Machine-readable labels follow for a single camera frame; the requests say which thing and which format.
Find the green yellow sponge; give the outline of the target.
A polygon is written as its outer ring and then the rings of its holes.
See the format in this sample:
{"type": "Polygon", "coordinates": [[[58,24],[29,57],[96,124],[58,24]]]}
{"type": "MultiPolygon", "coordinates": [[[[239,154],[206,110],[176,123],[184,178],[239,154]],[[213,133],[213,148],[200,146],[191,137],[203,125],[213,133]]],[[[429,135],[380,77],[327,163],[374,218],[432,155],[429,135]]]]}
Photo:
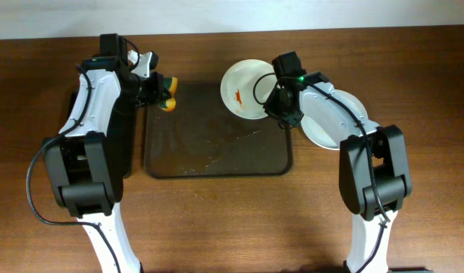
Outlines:
{"type": "Polygon", "coordinates": [[[165,98],[159,102],[158,106],[162,111],[170,112],[176,107],[176,99],[174,95],[177,91],[178,79],[176,77],[168,77],[163,80],[165,98]]]}

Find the white plate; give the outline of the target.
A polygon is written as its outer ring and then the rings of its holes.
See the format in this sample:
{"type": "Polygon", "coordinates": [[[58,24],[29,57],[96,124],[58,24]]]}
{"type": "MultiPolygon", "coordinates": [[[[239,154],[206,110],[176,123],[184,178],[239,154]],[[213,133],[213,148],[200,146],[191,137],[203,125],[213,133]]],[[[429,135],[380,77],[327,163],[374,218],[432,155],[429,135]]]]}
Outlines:
{"type": "Polygon", "coordinates": [[[301,128],[305,135],[323,149],[340,149],[340,142],[361,134],[350,115],[334,102],[311,88],[300,99],[304,116],[301,128]]]}
{"type": "Polygon", "coordinates": [[[271,64],[258,59],[246,59],[233,64],[221,80],[221,98],[234,115],[258,120],[268,115],[262,105],[276,83],[271,64]]]}

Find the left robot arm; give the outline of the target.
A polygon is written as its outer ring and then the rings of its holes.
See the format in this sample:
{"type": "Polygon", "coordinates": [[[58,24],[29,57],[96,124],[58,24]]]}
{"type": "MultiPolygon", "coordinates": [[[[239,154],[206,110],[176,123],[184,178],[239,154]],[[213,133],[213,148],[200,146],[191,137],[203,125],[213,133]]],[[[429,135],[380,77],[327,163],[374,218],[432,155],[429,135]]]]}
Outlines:
{"type": "Polygon", "coordinates": [[[103,272],[141,272],[121,216],[124,179],[130,176],[136,114],[176,106],[177,78],[155,68],[154,52],[140,53],[124,36],[99,37],[99,53],[78,65],[79,89],[64,126],[37,155],[45,163],[55,201],[71,226],[87,233],[103,272]]]}

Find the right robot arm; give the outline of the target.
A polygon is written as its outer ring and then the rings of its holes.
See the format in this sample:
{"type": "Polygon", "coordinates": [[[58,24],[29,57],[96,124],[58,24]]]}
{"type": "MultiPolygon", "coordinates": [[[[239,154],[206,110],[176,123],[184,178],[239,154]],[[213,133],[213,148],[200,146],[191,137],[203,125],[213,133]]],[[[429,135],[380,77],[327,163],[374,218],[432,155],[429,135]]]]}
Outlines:
{"type": "Polygon", "coordinates": [[[353,215],[344,271],[387,272],[393,220],[412,192],[402,131],[371,121],[324,74],[306,72],[295,52],[277,56],[272,67],[277,80],[265,113],[285,128],[309,118],[339,149],[340,195],[353,215]]]}

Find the white plate back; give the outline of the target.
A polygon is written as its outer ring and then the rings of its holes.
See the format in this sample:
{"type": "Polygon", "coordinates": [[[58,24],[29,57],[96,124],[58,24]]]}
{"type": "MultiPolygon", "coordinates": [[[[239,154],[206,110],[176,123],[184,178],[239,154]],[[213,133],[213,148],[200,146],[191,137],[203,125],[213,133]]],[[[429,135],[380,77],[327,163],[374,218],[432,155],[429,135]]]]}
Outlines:
{"type": "Polygon", "coordinates": [[[271,64],[258,59],[246,59],[233,64],[221,80],[221,98],[234,115],[258,120],[268,115],[262,105],[276,83],[271,64]]]}

